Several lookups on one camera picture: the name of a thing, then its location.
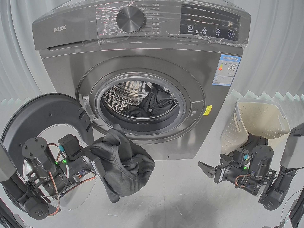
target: play pause button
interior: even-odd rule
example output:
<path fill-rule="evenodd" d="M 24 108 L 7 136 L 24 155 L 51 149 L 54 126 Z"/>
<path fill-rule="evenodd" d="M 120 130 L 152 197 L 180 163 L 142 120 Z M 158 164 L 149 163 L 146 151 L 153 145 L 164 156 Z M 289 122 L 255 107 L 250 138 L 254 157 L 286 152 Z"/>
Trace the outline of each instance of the play pause button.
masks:
<path fill-rule="evenodd" d="M 233 38 L 233 37 L 234 37 L 234 31 L 233 31 L 233 30 L 229 30 L 229 31 L 228 31 L 228 36 L 229 36 L 230 38 Z"/>

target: gray floor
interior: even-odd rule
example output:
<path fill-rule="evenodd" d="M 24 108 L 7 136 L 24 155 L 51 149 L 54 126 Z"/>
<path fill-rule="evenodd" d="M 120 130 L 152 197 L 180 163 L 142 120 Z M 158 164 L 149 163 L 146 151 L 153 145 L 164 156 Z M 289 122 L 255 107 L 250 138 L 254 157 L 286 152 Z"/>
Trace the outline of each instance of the gray floor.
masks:
<path fill-rule="evenodd" d="M 226 98 L 207 139 L 194 159 L 156 161 L 147 185 L 136 194 L 111 203 L 102 182 L 98 179 L 88 199 L 77 209 L 61 211 L 55 217 L 34 221 L 19 211 L 28 225 L 33 227 L 254 227 L 276 226 L 280 223 L 283 205 L 276 211 L 267 211 L 258 198 L 237 190 L 229 182 L 215 184 L 197 166 L 198 160 L 210 165 L 219 164 L 220 135 L 230 117 L 237 93 Z M 280 102 L 291 127 L 304 121 L 303 101 L 280 97 Z M 272 169 L 279 170 L 279 161 L 285 142 L 275 148 Z M 286 200 L 303 187 L 304 171 L 298 172 L 291 184 Z M 287 214 L 293 200 L 284 209 Z"/>

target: yellow sticker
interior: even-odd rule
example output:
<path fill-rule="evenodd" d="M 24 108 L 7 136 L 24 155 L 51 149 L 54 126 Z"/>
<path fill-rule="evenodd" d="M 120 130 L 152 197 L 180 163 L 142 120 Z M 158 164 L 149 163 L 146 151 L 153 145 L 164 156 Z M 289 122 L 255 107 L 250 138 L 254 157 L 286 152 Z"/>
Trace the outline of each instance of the yellow sticker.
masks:
<path fill-rule="evenodd" d="M 206 108 L 206 111 L 204 113 L 204 116 L 208 116 L 209 113 L 211 112 L 211 108 L 212 108 L 212 105 L 208 105 L 207 108 Z"/>

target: stainless steel drum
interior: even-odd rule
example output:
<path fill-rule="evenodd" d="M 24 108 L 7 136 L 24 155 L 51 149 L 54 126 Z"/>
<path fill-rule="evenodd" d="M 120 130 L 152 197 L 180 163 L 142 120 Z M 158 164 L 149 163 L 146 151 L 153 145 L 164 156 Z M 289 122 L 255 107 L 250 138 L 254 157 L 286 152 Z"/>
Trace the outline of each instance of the stainless steel drum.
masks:
<path fill-rule="evenodd" d="M 174 97 L 173 93 L 167 88 L 157 85 L 162 91 L 168 93 L 168 95 L 174 100 L 174 105 L 162 115 L 167 114 L 173 108 L 177 107 L 178 101 Z M 116 111 L 117 114 L 123 114 L 124 109 L 128 105 L 139 105 L 141 101 L 151 92 L 151 89 L 155 88 L 151 82 L 145 81 L 127 81 L 122 82 L 109 88 L 104 94 L 103 99 L 107 106 Z"/>

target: white plastic basket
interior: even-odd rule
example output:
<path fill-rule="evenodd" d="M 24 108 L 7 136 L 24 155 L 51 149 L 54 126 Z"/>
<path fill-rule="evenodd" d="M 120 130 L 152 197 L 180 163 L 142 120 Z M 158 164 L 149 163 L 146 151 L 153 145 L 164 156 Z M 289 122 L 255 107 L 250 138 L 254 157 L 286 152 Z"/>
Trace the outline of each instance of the white plastic basket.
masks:
<path fill-rule="evenodd" d="M 277 102 L 241 98 L 222 132 L 222 153 L 229 154 L 241 147 L 247 141 L 248 133 L 269 139 L 268 145 L 274 148 L 289 131 L 286 116 Z"/>

